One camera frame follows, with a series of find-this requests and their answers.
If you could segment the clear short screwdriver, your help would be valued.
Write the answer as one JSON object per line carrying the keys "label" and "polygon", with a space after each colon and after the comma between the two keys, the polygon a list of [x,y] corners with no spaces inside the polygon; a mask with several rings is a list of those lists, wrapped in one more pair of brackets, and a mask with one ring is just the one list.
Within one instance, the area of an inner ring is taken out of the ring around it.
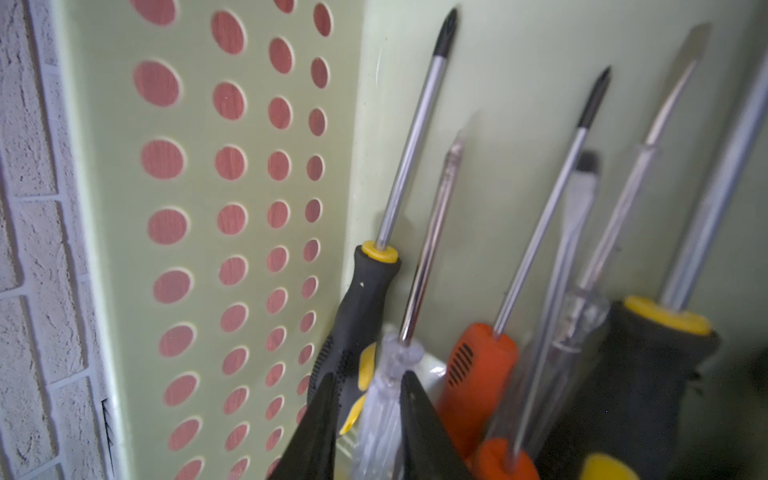
{"label": "clear short screwdriver", "polygon": [[443,164],[431,216],[398,334],[384,336],[383,351],[366,395],[349,477],[389,479],[401,444],[400,392],[404,373],[419,365],[423,346],[413,339],[436,250],[463,159],[467,131],[457,133]]}

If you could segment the orange black handle screwdriver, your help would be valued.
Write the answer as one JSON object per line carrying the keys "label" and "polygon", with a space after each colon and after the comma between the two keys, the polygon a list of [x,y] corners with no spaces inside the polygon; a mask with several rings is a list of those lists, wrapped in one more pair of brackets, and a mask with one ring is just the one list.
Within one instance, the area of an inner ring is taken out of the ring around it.
{"label": "orange black handle screwdriver", "polygon": [[518,347],[504,334],[504,329],[609,88],[611,78],[611,68],[606,67],[592,87],[577,123],[576,133],[495,323],[471,324],[451,351],[444,376],[445,385],[436,402],[436,410],[463,459],[468,458],[479,445],[482,428],[501,399],[503,382],[517,362]]}

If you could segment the black yellow handle screwdriver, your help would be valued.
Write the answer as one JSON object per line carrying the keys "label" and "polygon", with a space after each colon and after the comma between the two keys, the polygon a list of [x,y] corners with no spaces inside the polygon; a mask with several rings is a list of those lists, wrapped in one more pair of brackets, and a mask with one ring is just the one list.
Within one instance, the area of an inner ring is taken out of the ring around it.
{"label": "black yellow handle screwdriver", "polygon": [[687,384],[720,345],[710,321],[687,304],[766,112],[767,57],[762,55],[660,296],[628,296],[612,305],[602,356],[537,459],[542,478],[668,475]]}

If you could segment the black yellow small screwdriver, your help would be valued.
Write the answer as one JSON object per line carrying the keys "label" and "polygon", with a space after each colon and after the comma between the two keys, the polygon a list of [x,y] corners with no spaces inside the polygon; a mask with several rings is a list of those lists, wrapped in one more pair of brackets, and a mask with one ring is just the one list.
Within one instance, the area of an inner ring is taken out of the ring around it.
{"label": "black yellow small screwdriver", "polygon": [[373,379],[385,297],[402,265],[390,239],[445,76],[458,25],[459,9],[454,7],[439,31],[377,236],[355,248],[351,283],[313,366],[307,400],[313,399],[325,375],[334,375],[338,391],[335,432],[339,436],[356,423]]}

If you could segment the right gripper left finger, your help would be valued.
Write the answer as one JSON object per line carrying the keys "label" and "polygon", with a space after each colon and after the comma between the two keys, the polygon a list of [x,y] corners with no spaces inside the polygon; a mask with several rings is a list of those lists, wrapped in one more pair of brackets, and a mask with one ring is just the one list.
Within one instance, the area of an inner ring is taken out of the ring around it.
{"label": "right gripper left finger", "polygon": [[334,375],[326,374],[282,458],[268,476],[273,480],[333,479],[338,421]]}

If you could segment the small orange handle screwdriver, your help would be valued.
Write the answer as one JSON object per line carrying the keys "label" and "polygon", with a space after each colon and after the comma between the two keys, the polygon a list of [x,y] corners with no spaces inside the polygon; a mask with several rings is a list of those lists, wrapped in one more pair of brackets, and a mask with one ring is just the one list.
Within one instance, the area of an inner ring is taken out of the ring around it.
{"label": "small orange handle screwdriver", "polygon": [[542,308],[541,320],[512,372],[504,397],[484,442],[472,459],[476,479],[536,479],[523,445],[531,426],[550,349],[573,268],[583,227],[591,212],[601,176],[601,155],[581,153],[562,199],[559,244]]}

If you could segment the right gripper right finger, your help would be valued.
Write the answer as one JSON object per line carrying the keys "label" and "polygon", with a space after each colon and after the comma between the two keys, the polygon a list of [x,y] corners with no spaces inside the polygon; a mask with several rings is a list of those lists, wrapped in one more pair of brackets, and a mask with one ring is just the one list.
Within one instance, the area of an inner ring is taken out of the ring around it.
{"label": "right gripper right finger", "polygon": [[403,479],[473,479],[413,371],[401,380],[400,416]]}

